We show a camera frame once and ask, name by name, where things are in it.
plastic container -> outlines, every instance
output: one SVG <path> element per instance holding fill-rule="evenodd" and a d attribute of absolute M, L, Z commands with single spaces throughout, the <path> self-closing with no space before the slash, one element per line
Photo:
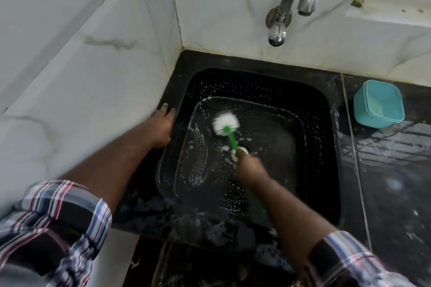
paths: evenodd
<path fill-rule="evenodd" d="M 404 120 L 400 90 L 391 83 L 370 79 L 353 98 L 355 119 L 359 124 L 384 128 Z"/>

white bristles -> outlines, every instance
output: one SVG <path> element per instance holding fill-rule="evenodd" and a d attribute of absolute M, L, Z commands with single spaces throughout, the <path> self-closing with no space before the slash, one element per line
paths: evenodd
<path fill-rule="evenodd" d="M 225 112 L 219 114 L 213 120 L 213 130 L 216 135 L 227 136 L 223 130 L 225 126 L 229 126 L 232 132 L 235 132 L 240 127 L 238 118 L 231 112 Z"/>

sink basin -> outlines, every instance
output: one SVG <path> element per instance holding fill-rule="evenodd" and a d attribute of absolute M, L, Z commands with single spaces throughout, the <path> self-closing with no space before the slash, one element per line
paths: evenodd
<path fill-rule="evenodd" d="M 211 123 L 224 110 L 240 121 L 235 137 L 270 176 L 333 224 L 340 192 L 331 112 L 316 88 L 256 73 L 195 74 L 158 169 L 161 195 L 184 212 L 206 212 L 271 227 L 259 201 L 236 179 L 229 141 Z"/>

sink drain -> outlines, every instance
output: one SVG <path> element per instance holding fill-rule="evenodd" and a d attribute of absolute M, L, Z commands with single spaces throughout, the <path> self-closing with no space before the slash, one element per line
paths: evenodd
<path fill-rule="evenodd" d="M 248 152 L 248 150 L 244 147 L 238 147 L 238 149 L 243 151 L 245 154 L 250 154 L 250 152 Z M 238 162 L 237 153 L 234 149 L 231 150 L 231 158 L 234 160 L 234 162 Z"/>

wet countertop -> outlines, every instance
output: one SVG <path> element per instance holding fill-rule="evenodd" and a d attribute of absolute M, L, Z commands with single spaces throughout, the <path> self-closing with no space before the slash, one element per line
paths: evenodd
<path fill-rule="evenodd" d="M 395 83 L 406 120 L 376 130 L 357 124 L 352 113 L 351 99 L 367 78 L 185 50 L 160 104 L 179 108 L 191 77 L 206 68 L 256 72 L 319 89 L 329 101 L 336 127 L 338 228 L 413 283 L 431 284 L 431 88 Z M 205 213 L 176 213 L 155 183 L 162 153 L 152 151 L 132 177 L 114 214 L 114 228 L 291 270 L 273 229 Z"/>

